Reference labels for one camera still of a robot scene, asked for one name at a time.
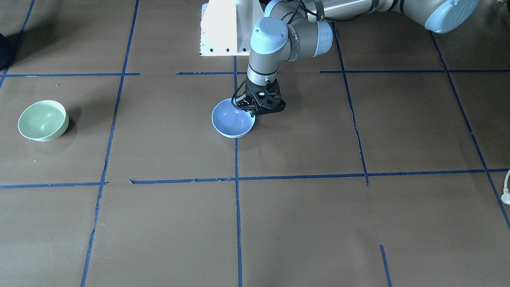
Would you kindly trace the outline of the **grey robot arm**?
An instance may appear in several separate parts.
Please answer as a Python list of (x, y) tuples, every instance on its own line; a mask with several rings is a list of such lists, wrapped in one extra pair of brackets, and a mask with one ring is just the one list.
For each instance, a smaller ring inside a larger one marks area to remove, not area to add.
[(231, 104), (252, 117), (284, 110), (277, 81), (279, 65), (327, 53), (333, 45), (332, 22), (372, 12), (392, 11), (429, 31), (447, 33), (476, 9), (477, 0), (272, 0), (253, 25), (245, 91)]

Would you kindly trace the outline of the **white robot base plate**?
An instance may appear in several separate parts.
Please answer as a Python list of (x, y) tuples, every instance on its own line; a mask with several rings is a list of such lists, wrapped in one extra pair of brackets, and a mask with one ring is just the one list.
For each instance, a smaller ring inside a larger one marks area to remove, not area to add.
[(249, 56), (254, 24), (263, 18), (258, 0), (210, 0), (202, 5), (199, 54)]

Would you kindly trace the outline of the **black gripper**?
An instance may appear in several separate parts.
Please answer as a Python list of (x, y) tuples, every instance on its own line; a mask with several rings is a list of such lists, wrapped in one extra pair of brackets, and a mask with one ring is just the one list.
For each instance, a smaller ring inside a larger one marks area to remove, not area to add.
[(282, 99), (278, 80), (267, 80), (265, 85), (257, 85), (249, 78), (244, 80), (245, 91), (235, 97), (235, 107), (248, 112), (250, 116), (261, 116), (269, 113), (282, 112), (286, 102)]

